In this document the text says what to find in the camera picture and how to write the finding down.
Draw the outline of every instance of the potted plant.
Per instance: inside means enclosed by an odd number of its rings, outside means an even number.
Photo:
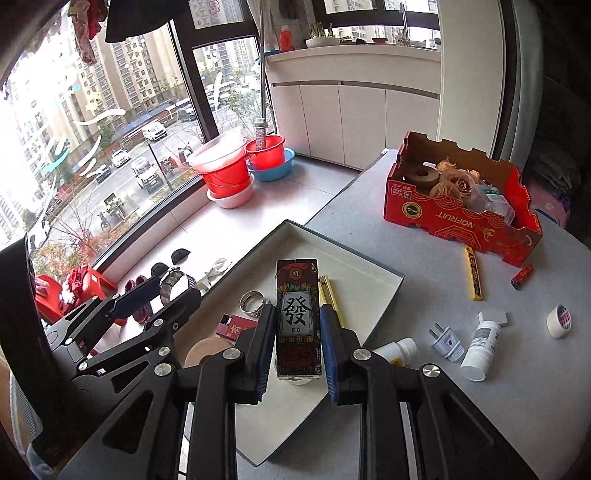
[[[306,40],[308,48],[314,47],[331,47],[339,45],[339,39],[335,37],[332,31],[332,24],[329,25],[329,33],[326,35],[322,23],[315,23],[310,26],[310,39]]]

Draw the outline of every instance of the white plug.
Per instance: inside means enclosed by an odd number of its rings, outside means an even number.
[[[450,362],[457,362],[465,352],[464,347],[460,344],[460,339],[453,333],[450,327],[444,330],[436,323],[435,328],[440,333],[438,335],[433,330],[429,330],[429,333],[435,338],[435,343],[432,344],[432,347],[443,358],[447,358]]]

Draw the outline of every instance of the white cabinet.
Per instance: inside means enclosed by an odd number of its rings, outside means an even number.
[[[277,131],[285,137],[285,146],[302,155],[310,155],[300,86],[271,87],[270,91]]]
[[[439,100],[413,93],[386,90],[386,148],[399,149],[410,130],[434,140],[439,121]]]
[[[363,170],[386,146],[386,91],[339,85],[345,165]]]
[[[338,85],[300,85],[300,92],[310,156],[345,163]]]

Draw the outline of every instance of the white wall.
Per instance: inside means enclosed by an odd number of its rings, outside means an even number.
[[[490,154],[505,68],[498,0],[439,0],[441,103],[438,138]]]

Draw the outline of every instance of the open box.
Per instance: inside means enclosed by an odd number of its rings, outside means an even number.
[[[505,195],[515,211],[512,226],[497,213],[472,212],[451,197],[433,199],[404,181],[404,174],[423,162],[437,164],[447,157],[458,169],[477,170],[482,179]],[[538,218],[530,212],[530,200],[515,165],[491,160],[480,150],[464,150],[449,140],[435,142],[426,135],[408,132],[388,175],[384,219],[418,226],[431,235],[458,240],[479,252],[497,253],[504,262],[519,267],[542,237]]]
[[[251,290],[275,299],[277,260],[315,258],[328,275],[345,327],[361,345],[392,302],[402,274],[331,239],[285,220],[236,263],[204,296],[201,307],[174,335],[181,364],[189,349],[214,336],[225,313],[244,315],[240,298]],[[271,366],[267,391],[257,406],[236,405],[236,448],[253,465],[263,463],[327,394],[326,377],[305,385],[279,380]]]

